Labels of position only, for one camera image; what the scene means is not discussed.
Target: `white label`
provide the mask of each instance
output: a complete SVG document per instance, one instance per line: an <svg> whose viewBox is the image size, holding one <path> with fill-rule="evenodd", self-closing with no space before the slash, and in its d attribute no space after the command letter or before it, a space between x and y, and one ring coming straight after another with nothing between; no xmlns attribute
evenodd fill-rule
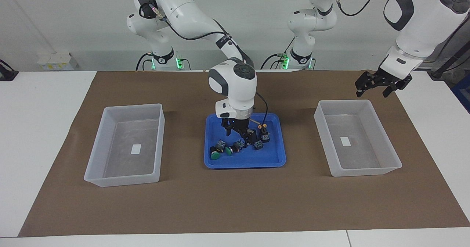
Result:
<svg viewBox="0 0 470 247"><path fill-rule="evenodd" d="M132 145L131 154L140 154L141 153L141 147L142 147L142 144Z"/></svg>
<svg viewBox="0 0 470 247"><path fill-rule="evenodd" d="M348 137L341 137L341 143L343 143L343 147L351 147L351 142Z"/></svg>

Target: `white table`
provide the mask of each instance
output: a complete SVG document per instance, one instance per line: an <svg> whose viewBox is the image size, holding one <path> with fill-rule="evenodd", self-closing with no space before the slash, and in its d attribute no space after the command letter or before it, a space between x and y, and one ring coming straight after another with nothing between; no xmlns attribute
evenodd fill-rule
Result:
<svg viewBox="0 0 470 247"><path fill-rule="evenodd" d="M22 72L15 81L0 83L0 237L18 235L95 74ZM431 81L426 73L414 73L409 86L397 94L469 217L470 115L443 82ZM2 247L469 245L470 228L0 239Z"/></svg>

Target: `white wall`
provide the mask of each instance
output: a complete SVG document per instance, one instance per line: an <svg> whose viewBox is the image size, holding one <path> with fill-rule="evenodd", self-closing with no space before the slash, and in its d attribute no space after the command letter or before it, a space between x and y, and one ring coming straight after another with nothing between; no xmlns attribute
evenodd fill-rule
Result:
<svg viewBox="0 0 470 247"><path fill-rule="evenodd" d="M195 0L209 16L230 32L260 66L270 54L282 52L293 34L287 16L311 8L308 0ZM366 0L342 0L346 11L357 11ZM314 57L317 69L374 69L383 59L397 32L383 19L386 0L372 0L356 17L339 11L336 27L317 32ZM126 27L135 12L133 0L13 0L25 12L0 0L0 58L21 71L37 69L37 53L70 51L81 70L120 71L135 68L149 50L145 40ZM31 31L31 26L38 32ZM223 54L206 40L184 41L164 29L173 47L194 68L210 68Z"/></svg>

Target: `black cable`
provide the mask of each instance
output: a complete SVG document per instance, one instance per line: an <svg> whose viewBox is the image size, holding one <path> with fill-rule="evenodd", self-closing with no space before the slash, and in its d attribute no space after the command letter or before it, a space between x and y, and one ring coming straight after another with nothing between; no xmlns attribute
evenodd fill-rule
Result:
<svg viewBox="0 0 470 247"><path fill-rule="evenodd" d="M462 24L460 24L460 26L454 31L452 32L452 34L448 37L447 41L445 42L444 46L442 46L439 54L436 56L436 59L433 60L433 61L424 61L423 63L433 63L433 62L436 62L438 59L439 59L439 56L441 56L442 52L444 51L445 47L447 47L447 45L449 44L449 42L452 40L453 36L460 30L460 28L465 25L465 23L468 22L468 20L470 19L470 14L467 15L467 19L465 19Z"/></svg>
<svg viewBox="0 0 470 247"><path fill-rule="evenodd" d="M294 39L295 39L295 36L294 36L294 37L292 38L292 40L290 41L289 45L287 45L287 48L284 50L284 53L287 52L287 50L289 49L290 45L292 45L292 42L294 42Z"/></svg>
<svg viewBox="0 0 470 247"><path fill-rule="evenodd" d="M345 11L343 11L343 8L341 8L341 2L339 0L336 1L336 3L338 4L338 8L339 10L341 10L341 12L344 14L344 15L347 15L347 16L355 16L355 15L358 15L360 12L362 12L364 10L364 8L366 8L366 6L369 4L371 0L367 0L366 4L364 4L364 6L357 12L355 12L354 14L348 14L346 13Z"/></svg>
<svg viewBox="0 0 470 247"><path fill-rule="evenodd" d="M267 102L266 102L266 100L264 99L264 97L263 97L263 96L261 96L261 95L260 95L258 92L256 92L256 94L257 94L257 96L259 96L259 97L260 97L260 98L263 100L263 102L264 102L264 103L265 103L265 105L266 105L266 112L265 112L265 117L263 118L263 123L261 124L261 126L264 126L264 122L266 121L267 110L268 110L268 107L267 107Z"/></svg>
<svg viewBox="0 0 470 247"><path fill-rule="evenodd" d="M280 62L284 62L284 61L275 61L271 64L271 67L269 69L272 69L272 67L274 66L274 64L277 62L277 64L279 64Z"/></svg>
<svg viewBox="0 0 470 247"><path fill-rule="evenodd" d="M1 63L3 63L3 65L7 66L8 68L10 68L10 70L14 71L14 69L8 65L8 63L4 62L3 60L0 60Z"/></svg>
<svg viewBox="0 0 470 247"><path fill-rule="evenodd" d="M267 57L267 58L265 59L265 61L263 62L263 64L261 65L261 69L264 68L265 64L267 63L267 61L269 61L269 59L271 59L271 58L273 58L273 57L275 57L275 56L277 56L277 54L273 54L273 55Z"/></svg>
<svg viewBox="0 0 470 247"><path fill-rule="evenodd" d="M140 58L139 61L137 62L137 66L135 67L135 70L136 70L136 71L139 70L139 66L141 66L141 61L143 60L143 58L144 58L145 56L150 56L150 53L146 53L146 54L143 54L143 55L141 56L141 58Z"/></svg>
<svg viewBox="0 0 470 247"><path fill-rule="evenodd" d="M438 68L436 71L433 71L431 73L431 76L434 78L441 78L442 74L445 73L445 71L448 70L449 67L451 67L454 63L456 63L462 56L467 53L467 51L470 50L470 40L465 43L450 59L448 59L440 68Z"/></svg>
<svg viewBox="0 0 470 247"><path fill-rule="evenodd" d="M461 62L460 64L458 64L457 66L452 67L452 68L448 68L448 69L446 69L445 71L450 71L450 70L452 70L452 69L455 69L455 68L460 67L460 66L461 66L462 64L464 64L466 61L468 61L468 59L470 59L470 56L468 56L467 59L465 59L465 61L462 61L462 62Z"/></svg>
<svg viewBox="0 0 470 247"><path fill-rule="evenodd" d="M146 62L152 62L152 60L144 60L144 62L142 63L142 71L145 71L144 65Z"/></svg>
<svg viewBox="0 0 470 247"><path fill-rule="evenodd" d="M224 34L224 35L227 35L227 33L224 33L222 31L214 31L214 32L210 32L210 33L207 33L207 34L204 34L204 35L201 35L201 36L196 36L196 37L185 37L185 36L182 36L180 35L180 33L176 32L176 30L173 28L173 26L171 26L171 24L168 22L168 20L165 20L165 22L168 24L168 26L172 29L172 31L179 37L181 37L182 39L185 39L185 40L198 40L198 39L201 39L203 37L206 37L206 36L210 36L212 34Z"/></svg>
<svg viewBox="0 0 470 247"><path fill-rule="evenodd" d="M188 62L188 66L189 66L189 70L192 71L192 70L191 70L191 63L188 61L188 59L181 59L181 61L187 61L187 62Z"/></svg>
<svg viewBox="0 0 470 247"><path fill-rule="evenodd" d="M220 27L220 29L222 29L222 31L225 33L225 35L230 38L230 41L232 41L232 43L235 45L236 49L238 50L238 52L242 56L242 60L245 61L245 63L247 63L249 65L252 65L254 67L255 64L253 63L253 61L250 59L250 57L245 52L243 52L243 50L240 48L240 46L238 46L238 44L235 43L232 36L230 36L230 34L228 34L228 32L225 30L225 28L216 19L213 19L213 21L215 21L216 24L218 25L218 27Z"/></svg>

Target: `electrical component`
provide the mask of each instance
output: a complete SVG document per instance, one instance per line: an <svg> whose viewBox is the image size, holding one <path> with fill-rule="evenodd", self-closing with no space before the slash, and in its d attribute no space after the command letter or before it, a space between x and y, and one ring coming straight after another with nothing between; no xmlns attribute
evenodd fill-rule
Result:
<svg viewBox="0 0 470 247"><path fill-rule="evenodd" d="M145 66L145 63L146 63L146 62L151 62L151 63L152 63L152 69L154 69L154 68L153 68L154 65L153 65L153 61L152 61L152 60L144 60L144 62L142 63L142 71L145 71L144 66Z"/></svg>
<svg viewBox="0 0 470 247"><path fill-rule="evenodd" d="M283 56L282 59L281 59L281 68L283 69L288 69L289 68L289 62L290 62L290 59L289 57L287 56Z"/></svg>
<svg viewBox="0 0 470 247"><path fill-rule="evenodd" d="M70 53L39 54L37 64L44 71L75 71L77 61Z"/></svg>
<svg viewBox="0 0 470 247"><path fill-rule="evenodd" d="M215 147L210 147L210 159L217 160L220 158L220 152Z"/></svg>
<svg viewBox="0 0 470 247"><path fill-rule="evenodd" d="M188 62L188 66L189 66L189 70L191 71L191 63L189 62L188 59L181 59L181 61L187 61Z"/></svg>
<svg viewBox="0 0 470 247"><path fill-rule="evenodd" d="M240 152L243 148L245 148L245 144L243 143L243 140L237 140L236 142L233 143L232 146L230 146L230 149L233 152Z"/></svg>
<svg viewBox="0 0 470 247"><path fill-rule="evenodd" d="M226 146L227 146L227 143L225 141L218 140L218 142L216 143L216 145L214 147L215 147L216 151L222 153L222 152L224 152Z"/></svg>
<svg viewBox="0 0 470 247"><path fill-rule="evenodd" d="M261 69L263 69L264 65L265 65L271 58L276 57L276 56L279 57L279 60L277 60L277 61L275 61L274 63L272 63L270 69L272 69L272 66L273 66L274 64L276 64L276 63L277 63L277 64L276 64L276 69L277 69L277 67L279 66L279 63L283 62L283 59L282 59L282 58L283 58L283 57L284 57L284 58L287 57L286 52L287 52L287 50L290 48L290 45L292 44L292 42L294 42L294 38L295 38L295 37L293 37L292 40L289 42L289 45L287 45L287 48L284 50L283 53L277 53L277 54L273 54L273 55L267 57L267 58L265 59L265 61L263 62L263 64L261 65Z"/></svg>
<svg viewBox="0 0 470 247"><path fill-rule="evenodd" d="M184 68L184 64L183 64L183 61L182 61L182 60L180 60L180 59L178 59L178 58L175 58L175 60L176 60L176 67L177 67L178 69Z"/></svg>
<svg viewBox="0 0 470 247"><path fill-rule="evenodd" d="M259 125L258 128L260 129L261 141L263 143L268 143L270 138L269 138L269 132L267 131L266 125Z"/></svg>
<svg viewBox="0 0 470 247"><path fill-rule="evenodd" d="M311 70L311 71L314 71L315 70L315 65L317 65L317 60L312 58L310 60L310 64L308 65L308 69Z"/></svg>
<svg viewBox="0 0 470 247"><path fill-rule="evenodd" d="M135 66L135 71L138 71L138 70L139 70L139 66L140 66L140 64L141 64L141 61L142 61L146 56L153 56L153 54L152 54L151 52L147 52L147 53L143 54L143 55L139 58L139 61L137 61L137 65Z"/></svg>
<svg viewBox="0 0 470 247"><path fill-rule="evenodd" d="M264 147L264 144L261 140L258 140L257 142L253 143L253 147L255 148L255 150L260 150Z"/></svg>

